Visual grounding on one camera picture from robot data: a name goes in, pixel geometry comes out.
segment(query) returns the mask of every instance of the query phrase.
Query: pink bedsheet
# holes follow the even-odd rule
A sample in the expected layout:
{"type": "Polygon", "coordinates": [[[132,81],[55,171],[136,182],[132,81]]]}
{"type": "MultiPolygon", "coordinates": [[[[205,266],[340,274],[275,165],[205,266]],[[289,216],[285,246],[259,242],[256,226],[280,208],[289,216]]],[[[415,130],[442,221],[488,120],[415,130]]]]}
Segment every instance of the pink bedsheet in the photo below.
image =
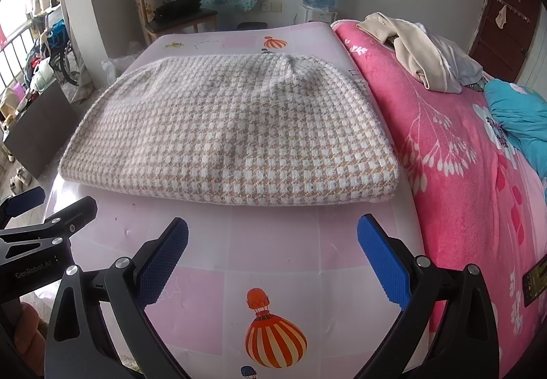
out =
{"type": "MultiPolygon", "coordinates": [[[[395,53],[356,27],[334,31],[369,82],[414,194],[426,254],[440,267],[476,263],[497,318],[500,374],[520,358],[545,315],[524,308],[522,275],[547,250],[541,182],[491,118],[482,93],[428,91],[395,53]]],[[[442,308],[435,310],[436,331],[442,308]]]]}

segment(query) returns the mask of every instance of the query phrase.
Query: brown door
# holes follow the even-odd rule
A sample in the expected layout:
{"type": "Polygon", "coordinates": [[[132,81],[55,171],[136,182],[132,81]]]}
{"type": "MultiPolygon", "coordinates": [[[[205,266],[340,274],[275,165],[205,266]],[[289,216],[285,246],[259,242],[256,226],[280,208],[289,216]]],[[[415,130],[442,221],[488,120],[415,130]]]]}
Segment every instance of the brown door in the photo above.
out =
{"type": "Polygon", "coordinates": [[[469,55],[494,78],[513,82],[530,49],[538,21],[540,0],[488,0],[469,55]],[[503,28],[496,17],[507,6],[503,28]]]}

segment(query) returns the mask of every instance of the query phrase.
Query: orange striped balloon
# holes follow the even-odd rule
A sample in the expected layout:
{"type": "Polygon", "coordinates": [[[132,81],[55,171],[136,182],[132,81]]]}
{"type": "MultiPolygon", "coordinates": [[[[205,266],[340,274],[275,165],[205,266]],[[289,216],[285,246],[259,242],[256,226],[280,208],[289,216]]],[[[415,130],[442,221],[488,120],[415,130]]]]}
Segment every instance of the orange striped balloon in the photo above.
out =
{"type": "Polygon", "coordinates": [[[296,325],[268,311],[266,293],[260,288],[251,289],[247,304],[256,311],[245,337],[249,357],[268,368],[285,368],[302,359],[307,350],[306,337],[296,325]]]}
{"type": "Polygon", "coordinates": [[[265,36],[264,47],[269,49],[282,49],[286,46],[286,41],[282,39],[273,39],[271,36],[265,36]]]}

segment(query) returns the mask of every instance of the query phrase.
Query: white sneaker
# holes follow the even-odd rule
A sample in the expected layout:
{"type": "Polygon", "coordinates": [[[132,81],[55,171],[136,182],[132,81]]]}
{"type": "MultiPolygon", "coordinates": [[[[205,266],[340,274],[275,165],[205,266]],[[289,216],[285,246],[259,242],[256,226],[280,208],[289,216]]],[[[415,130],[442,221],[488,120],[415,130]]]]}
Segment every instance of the white sneaker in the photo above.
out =
{"type": "Polygon", "coordinates": [[[17,171],[15,172],[15,176],[21,180],[21,182],[25,185],[25,186],[28,186],[31,181],[32,181],[32,175],[30,174],[30,172],[28,170],[26,170],[23,166],[21,166],[20,168],[17,169],[17,171]]]}
{"type": "Polygon", "coordinates": [[[9,189],[13,195],[18,195],[23,192],[23,182],[15,176],[9,181],[9,189]]]}

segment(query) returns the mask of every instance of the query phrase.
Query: checkered blanket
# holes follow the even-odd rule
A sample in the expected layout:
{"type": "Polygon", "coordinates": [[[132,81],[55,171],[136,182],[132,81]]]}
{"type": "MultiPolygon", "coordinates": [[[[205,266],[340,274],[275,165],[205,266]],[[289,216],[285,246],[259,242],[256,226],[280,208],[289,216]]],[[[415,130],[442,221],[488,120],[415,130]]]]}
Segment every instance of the checkered blanket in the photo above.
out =
{"type": "Polygon", "coordinates": [[[218,204],[382,201],[400,169],[370,97],[363,80],[309,56],[169,57],[97,100],[59,173],[218,204]]]}

